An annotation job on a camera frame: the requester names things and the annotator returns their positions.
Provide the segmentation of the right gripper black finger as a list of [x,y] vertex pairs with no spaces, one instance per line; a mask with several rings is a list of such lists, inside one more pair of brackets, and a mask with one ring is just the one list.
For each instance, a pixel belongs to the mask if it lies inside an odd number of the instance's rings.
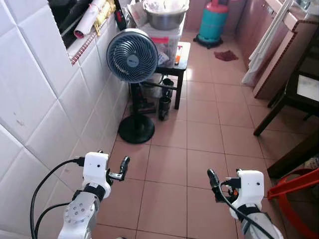
[[207,169],[207,176],[209,178],[209,185],[213,191],[219,191],[219,178],[217,174],[212,169]]

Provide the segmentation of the red plastic stool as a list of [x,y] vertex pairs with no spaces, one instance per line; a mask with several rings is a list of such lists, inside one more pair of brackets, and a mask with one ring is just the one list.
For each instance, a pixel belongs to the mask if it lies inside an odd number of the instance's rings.
[[305,239],[319,239],[319,234],[313,232],[309,226],[303,223],[301,217],[294,211],[287,194],[317,184],[319,184],[319,169],[302,168],[282,177],[277,185],[267,191],[267,199],[278,201],[281,214]]

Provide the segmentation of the black vacuum cleaner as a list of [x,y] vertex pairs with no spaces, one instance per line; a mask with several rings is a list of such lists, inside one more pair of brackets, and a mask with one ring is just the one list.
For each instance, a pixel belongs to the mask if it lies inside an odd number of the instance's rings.
[[132,84],[133,114],[157,114],[158,119],[166,120],[172,103],[174,81],[166,75],[158,82],[145,81]]

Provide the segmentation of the grey standing fan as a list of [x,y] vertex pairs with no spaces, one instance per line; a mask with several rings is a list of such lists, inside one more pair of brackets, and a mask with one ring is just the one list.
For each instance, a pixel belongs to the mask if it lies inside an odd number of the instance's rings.
[[132,99],[130,115],[119,123],[119,136],[131,144],[149,141],[155,132],[155,125],[141,113],[145,100],[141,84],[152,77],[157,69],[157,46],[143,30],[125,29],[110,41],[106,62],[114,76],[129,85]]

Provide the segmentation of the small black side table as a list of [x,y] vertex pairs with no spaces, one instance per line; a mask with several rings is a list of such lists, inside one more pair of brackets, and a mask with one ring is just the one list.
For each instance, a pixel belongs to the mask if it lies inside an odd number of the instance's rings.
[[161,75],[169,75],[177,77],[175,86],[166,86],[164,84],[157,84],[154,82],[143,82],[146,86],[160,87],[162,89],[167,89],[174,91],[175,93],[175,103],[173,105],[175,110],[179,109],[182,85],[184,83],[184,74],[187,70],[188,59],[190,54],[191,43],[189,42],[178,42],[178,51],[180,52],[180,58],[177,65],[171,67],[158,67],[155,73]]

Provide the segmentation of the dark red floor cloth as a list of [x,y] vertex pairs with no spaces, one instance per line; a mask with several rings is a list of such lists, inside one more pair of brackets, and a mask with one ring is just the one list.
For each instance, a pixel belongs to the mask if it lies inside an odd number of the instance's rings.
[[214,57],[216,57],[216,59],[220,61],[225,61],[225,62],[237,61],[237,59],[239,59],[239,57],[237,57],[237,55],[235,55],[235,53],[232,52],[232,50],[226,50],[223,52],[214,52]]

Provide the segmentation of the clear plastic storage box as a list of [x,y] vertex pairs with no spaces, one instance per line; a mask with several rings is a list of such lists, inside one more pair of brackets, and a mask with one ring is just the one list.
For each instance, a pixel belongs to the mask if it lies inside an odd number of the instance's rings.
[[183,28],[183,23],[173,30],[157,30],[149,23],[141,28],[157,46],[158,67],[171,67],[174,65],[178,42],[181,39]]

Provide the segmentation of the white hanging cloth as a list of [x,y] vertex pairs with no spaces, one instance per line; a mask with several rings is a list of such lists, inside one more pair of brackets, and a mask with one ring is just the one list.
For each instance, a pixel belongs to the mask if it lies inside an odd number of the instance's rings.
[[280,25],[284,23],[285,17],[289,12],[290,7],[294,4],[295,0],[285,0],[278,9],[277,14],[269,25],[269,28],[265,32],[265,35],[260,39],[260,42],[257,45],[257,48],[249,56],[249,66],[244,77],[242,78],[241,83],[247,86],[253,86],[255,82],[255,75],[262,66],[265,55],[273,43],[274,35],[276,34]]

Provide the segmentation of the white rolled paper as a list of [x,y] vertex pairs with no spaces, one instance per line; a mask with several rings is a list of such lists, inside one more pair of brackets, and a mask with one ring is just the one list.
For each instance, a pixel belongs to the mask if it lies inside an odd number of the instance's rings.
[[105,13],[106,10],[104,10],[104,6],[106,2],[107,0],[92,0],[92,2],[89,3],[87,10],[73,32],[76,38],[84,38],[86,34],[91,32],[91,28],[97,21],[98,16]]

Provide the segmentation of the yellow bundle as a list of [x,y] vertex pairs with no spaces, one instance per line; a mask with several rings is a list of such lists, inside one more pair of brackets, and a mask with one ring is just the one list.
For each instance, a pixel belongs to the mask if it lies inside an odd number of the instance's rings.
[[98,11],[96,20],[93,23],[93,27],[96,31],[96,35],[100,36],[102,34],[102,26],[107,22],[109,16],[115,11],[115,0],[105,0]]

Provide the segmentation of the brown wooden cabinet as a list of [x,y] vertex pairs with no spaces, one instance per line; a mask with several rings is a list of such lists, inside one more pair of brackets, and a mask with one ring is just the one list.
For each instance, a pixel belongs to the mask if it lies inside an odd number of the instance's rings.
[[[236,40],[246,66],[249,57],[267,33],[285,0],[245,0],[236,29]],[[274,33],[253,82],[248,83],[248,94],[260,100],[270,100],[284,86],[300,61],[309,42],[319,27],[319,16],[309,14],[296,0]]]

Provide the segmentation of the large metal bowl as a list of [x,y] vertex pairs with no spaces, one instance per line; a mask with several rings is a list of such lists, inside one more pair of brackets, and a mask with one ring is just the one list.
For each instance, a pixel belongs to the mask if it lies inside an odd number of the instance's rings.
[[178,28],[189,9],[190,0],[144,0],[148,24],[157,30]]

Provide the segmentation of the teal gas cylinder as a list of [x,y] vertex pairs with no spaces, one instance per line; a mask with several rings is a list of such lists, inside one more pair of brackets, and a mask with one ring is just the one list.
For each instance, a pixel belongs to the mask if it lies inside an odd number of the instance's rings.
[[193,41],[205,46],[207,49],[217,47],[223,43],[221,34],[225,27],[226,18],[228,16],[228,6],[220,4],[219,0],[210,0],[205,5],[199,33],[194,37]]

